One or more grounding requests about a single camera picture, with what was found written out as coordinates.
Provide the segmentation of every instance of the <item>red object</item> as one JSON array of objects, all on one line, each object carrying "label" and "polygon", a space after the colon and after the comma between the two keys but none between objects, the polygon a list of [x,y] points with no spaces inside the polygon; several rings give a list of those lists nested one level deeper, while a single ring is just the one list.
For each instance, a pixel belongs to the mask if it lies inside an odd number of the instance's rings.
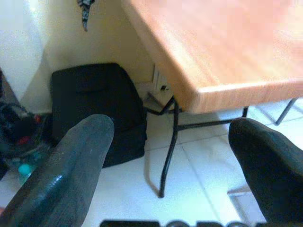
[{"label": "red object", "polygon": [[35,121],[37,123],[40,123],[41,122],[41,117],[39,115],[35,115]]},{"label": "red object", "polygon": [[30,140],[30,137],[29,137],[29,136],[22,137],[21,139],[18,140],[17,145],[25,144],[25,143],[27,143],[29,140]]}]

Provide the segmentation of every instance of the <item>black bag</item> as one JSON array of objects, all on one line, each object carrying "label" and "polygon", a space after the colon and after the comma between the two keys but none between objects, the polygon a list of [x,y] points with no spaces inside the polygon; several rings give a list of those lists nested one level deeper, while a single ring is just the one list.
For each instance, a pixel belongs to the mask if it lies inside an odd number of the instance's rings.
[{"label": "black bag", "polygon": [[118,64],[78,66],[52,75],[53,137],[92,114],[114,122],[115,135],[103,167],[144,155],[146,112],[134,84]]}]

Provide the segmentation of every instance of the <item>white wall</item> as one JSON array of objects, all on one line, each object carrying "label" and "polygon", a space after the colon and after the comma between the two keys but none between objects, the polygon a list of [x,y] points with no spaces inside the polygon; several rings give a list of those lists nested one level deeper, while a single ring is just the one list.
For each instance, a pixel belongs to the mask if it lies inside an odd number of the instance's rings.
[{"label": "white wall", "polygon": [[56,70],[117,62],[134,82],[152,80],[153,63],[124,14],[121,0],[96,0],[87,33],[76,0],[2,4],[0,67],[18,100],[31,111],[51,110],[49,81]]}]

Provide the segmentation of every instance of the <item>white tile floor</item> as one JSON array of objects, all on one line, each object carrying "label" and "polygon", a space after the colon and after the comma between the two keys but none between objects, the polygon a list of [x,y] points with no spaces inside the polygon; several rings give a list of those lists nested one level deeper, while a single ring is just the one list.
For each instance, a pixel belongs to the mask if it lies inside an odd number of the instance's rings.
[{"label": "white tile floor", "polygon": [[[248,117],[282,132],[303,149],[303,99],[299,99],[280,126],[273,124],[287,101],[250,107]],[[232,118],[242,110],[203,115],[182,113],[180,123]],[[246,182],[227,140],[228,125],[182,131],[167,178],[165,198],[158,199],[160,173],[172,135],[172,115],[148,115],[144,157],[102,170],[84,227],[97,227],[104,219],[158,220],[162,225],[181,219],[227,224],[240,220],[228,191]],[[0,207],[20,188],[18,175],[8,172],[0,181]]]}]

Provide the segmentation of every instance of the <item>wooden table top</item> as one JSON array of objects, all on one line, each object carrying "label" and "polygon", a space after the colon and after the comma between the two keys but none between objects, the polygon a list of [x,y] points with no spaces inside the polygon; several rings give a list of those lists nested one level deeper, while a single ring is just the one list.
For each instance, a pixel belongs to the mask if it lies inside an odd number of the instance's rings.
[{"label": "wooden table top", "polygon": [[303,96],[303,0],[122,0],[193,113]]}]

